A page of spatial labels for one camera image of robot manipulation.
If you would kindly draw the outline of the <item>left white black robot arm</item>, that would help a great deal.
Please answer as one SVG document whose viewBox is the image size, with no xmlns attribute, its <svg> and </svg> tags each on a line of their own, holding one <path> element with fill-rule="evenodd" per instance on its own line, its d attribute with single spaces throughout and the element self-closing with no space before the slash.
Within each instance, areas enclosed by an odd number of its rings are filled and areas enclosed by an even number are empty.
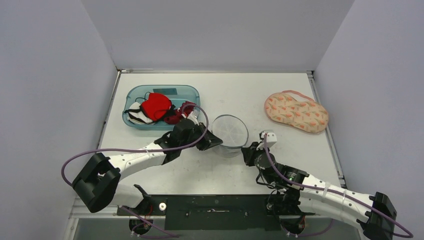
<svg viewBox="0 0 424 240">
<path fill-rule="evenodd" d="M 70 185 L 91 213 L 117 205 L 129 207 L 141 216 L 149 210 L 150 195 L 138 184 L 122 184 L 123 179 L 170 163 L 184 149 L 205 151 L 222 143 L 203 123 L 183 119 L 173 130 L 141 149 L 121 149 L 119 155 L 112 156 L 106 156 L 104 150 L 95 151 Z"/>
</svg>

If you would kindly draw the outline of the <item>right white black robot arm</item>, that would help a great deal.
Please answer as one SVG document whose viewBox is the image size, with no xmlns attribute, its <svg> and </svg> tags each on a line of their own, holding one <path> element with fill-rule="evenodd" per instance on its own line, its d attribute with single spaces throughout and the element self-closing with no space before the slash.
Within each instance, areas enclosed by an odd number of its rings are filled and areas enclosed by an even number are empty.
<svg viewBox="0 0 424 240">
<path fill-rule="evenodd" d="M 370 240 L 393 239 L 397 211 L 386 194 L 353 192 L 277 163 L 259 142 L 241 152 L 244 163 L 258 169 L 259 185 L 278 191 L 267 200 L 273 214 L 320 215 L 353 226 Z"/>
</svg>

